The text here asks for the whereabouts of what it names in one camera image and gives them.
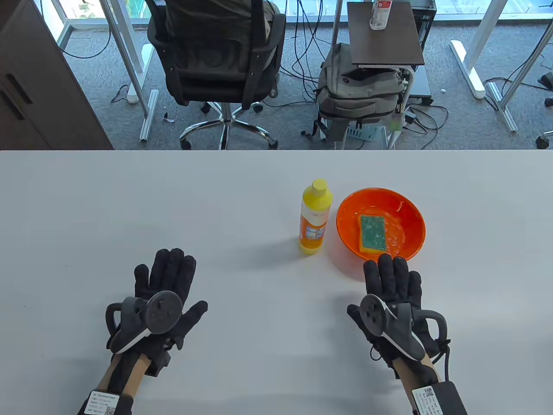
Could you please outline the person's right hand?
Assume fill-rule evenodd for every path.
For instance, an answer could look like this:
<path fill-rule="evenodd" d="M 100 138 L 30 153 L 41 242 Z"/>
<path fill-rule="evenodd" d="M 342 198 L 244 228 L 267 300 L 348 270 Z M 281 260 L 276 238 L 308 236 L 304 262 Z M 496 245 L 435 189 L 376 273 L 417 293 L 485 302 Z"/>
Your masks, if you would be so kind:
<path fill-rule="evenodd" d="M 404 258 L 399 256 L 393 258 L 384 253 L 379 256 L 377 262 L 365 261 L 363 271 L 367 293 L 381 298 L 389 308 L 399 303 L 408 303 L 413 310 L 422 309 L 421 275 L 417 271 L 409 271 Z M 415 361 L 407 358 L 387 339 L 373 336 L 369 332 L 362 321 L 359 306 L 348 305 L 347 314 L 390 368 L 393 367 L 392 362 L 396 358 L 403 358 L 409 365 L 417 367 L 418 364 Z"/>

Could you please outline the person's left hand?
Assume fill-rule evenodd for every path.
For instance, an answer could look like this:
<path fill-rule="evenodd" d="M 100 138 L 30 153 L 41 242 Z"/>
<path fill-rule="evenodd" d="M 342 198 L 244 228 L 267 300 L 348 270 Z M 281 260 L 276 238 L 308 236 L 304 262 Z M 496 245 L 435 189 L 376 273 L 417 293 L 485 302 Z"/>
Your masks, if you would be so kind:
<path fill-rule="evenodd" d="M 150 360 L 176 346 L 182 349 L 185 337 L 207 312 L 209 305 L 200 300 L 188 311 L 188 299 L 195 277 L 196 260 L 182 249 L 160 249 L 152 267 L 134 269 L 134 295 L 113 303 L 106 315 L 118 310 L 119 325 L 108 322 L 107 347 L 113 354 L 144 354 Z"/>

